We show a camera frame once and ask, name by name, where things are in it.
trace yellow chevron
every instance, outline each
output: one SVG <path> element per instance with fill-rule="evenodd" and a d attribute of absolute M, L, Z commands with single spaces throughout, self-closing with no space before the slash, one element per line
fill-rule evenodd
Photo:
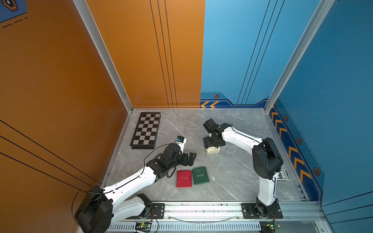
<path fill-rule="evenodd" d="M 280 127 L 280 133 L 279 133 L 279 134 L 280 134 L 280 137 L 281 137 L 281 132 L 282 132 L 282 131 L 287 132 L 286 129 Z"/>
<path fill-rule="evenodd" d="M 275 120 L 275 122 L 276 122 L 276 129 L 277 129 L 277 123 L 282 123 L 282 121 L 280 121 L 280 120 Z"/>
<path fill-rule="evenodd" d="M 301 182 L 302 182 L 302 183 L 303 183 L 303 175 L 306 175 L 306 176 L 308 176 L 310 179 L 312 179 L 312 177 L 311 177 L 310 174 L 308 174 L 307 172 L 305 172 L 305 171 L 303 171 L 303 170 L 301 169 Z"/>
<path fill-rule="evenodd" d="M 296 157 L 294 157 L 294 168 L 297 169 L 297 162 L 300 162 L 301 164 L 304 165 L 304 162 Z"/>
<path fill-rule="evenodd" d="M 215 108 L 214 105 L 219 103 L 219 101 L 216 101 L 215 103 L 213 103 L 212 105 L 210 105 L 211 108 Z"/>
<path fill-rule="evenodd" d="M 298 153 L 298 150 L 292 147 L 289 147 L 289 157 L 291 158 L 291 151 L 295 151 Z"/>
<path fill-rule="evenodd" d="M 207 101 L 207 102 L 205 102 L 204 104 L 202 104 L 201 107 L 206 108 L 205 105 L 206 105 L 207 103 L 209 103 L 209 101 Z"/>
<path fill-rule="evenodd" d="M 278 113 L 272 112 L 272 121 L 273 121 L 273 115 L 278 115 Z"/>

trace green book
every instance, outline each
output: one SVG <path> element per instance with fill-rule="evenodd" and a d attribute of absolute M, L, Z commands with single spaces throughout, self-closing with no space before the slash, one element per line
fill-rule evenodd
<path fill-rule="evenodd" d="M 200 185 L 204 183 L 210 182 L 209 177 L 207 175 L 206 167 L 199 167 L 192 170 L 193 179 L 195 185 Z"/>

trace robotic arm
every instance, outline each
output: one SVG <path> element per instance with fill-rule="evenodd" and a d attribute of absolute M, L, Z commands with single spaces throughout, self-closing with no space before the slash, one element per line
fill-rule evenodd
<path fill-rule="evenodd" d="M 152 202 L 143 193 L 126 200 L 140 189 L 168 176 L 176 166 L 192 166 L 196 153 L 184 154 L 184 137 L 178 136 L 162 154 L 150 160 L 145 167 L 130 177 L 100 189 L 93 187 L 85 196 L 74 217 L 84 233 L 105 232 L 111 223 L 132 216 L 146 218 L 151 212 Z"/>
<path fill-rule="evenodd" d="M 272 216 L 277 206 L 276 183 L 283 164 L 281 155 L 271 138 L 255 138 L 233 128 L 231 124 L 217 125 L 213 119 L 203 126 L 210 134 L 203 139 L 206 150 L 220 151 L 225 142 L 233 143 L 247 152 L 252 152 L 254 170 L 259 175 L 259 194 L 256 211 L 262 218 Z"/>

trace checkered pattern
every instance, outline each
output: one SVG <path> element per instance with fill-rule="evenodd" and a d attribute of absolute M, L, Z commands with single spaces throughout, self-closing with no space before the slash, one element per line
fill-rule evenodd
<path fill-rule="evenodd" d="M 160 113 L 141 113 L 131 146 L 154 146 L 160 120 Z"/>

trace orange panel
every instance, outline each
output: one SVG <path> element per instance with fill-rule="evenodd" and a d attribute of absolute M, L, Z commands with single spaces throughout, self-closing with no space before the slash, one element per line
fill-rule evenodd
<path fill-rule="evenodd" d="M 133 107 L 199 106 L 205 1 L 88 5 Z"/>
<path fill-rule="evenodd" d="M 168 107 L 150 2 L 87 2 L 132 106 Z"/>
<path fill-rule="evenodd" d="M 32 0 L 27 10 L 0 23 L 0 119 L 93 179 L 2 122 L 0 135 L 99 185 L 126 109 L 73 1 Z M 90 188 L 3 138 L 0 152 L 79 189 Z M 75 188 L 2 154 L 0 183 L 1 232 L 76 232 L 70 213 Z"/>
<path fill-rule="evenodd" d="M 171 47 L 178 107 L 199 107 L 205 1 L 160 0 L 159 4 L 161 15 L 164 5 L 164 11 L 167 10 L 170 41 L 165 37 L 165 42 L 169 42 Z"/>

